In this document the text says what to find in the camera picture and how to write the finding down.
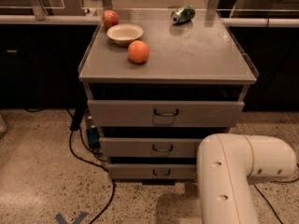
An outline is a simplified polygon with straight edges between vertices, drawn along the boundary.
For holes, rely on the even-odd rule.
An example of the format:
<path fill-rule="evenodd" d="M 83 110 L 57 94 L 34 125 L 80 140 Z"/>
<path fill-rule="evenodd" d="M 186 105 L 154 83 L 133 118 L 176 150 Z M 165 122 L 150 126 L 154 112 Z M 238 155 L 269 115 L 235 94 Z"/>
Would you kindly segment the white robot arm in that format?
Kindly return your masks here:
<path fill-rule="evenodd" d="M 292 175 L 297 158 L 271 136 L 212 134 L 197 151 L 197 182 L 203 224 L 259 224 L 250 182 Z"/>

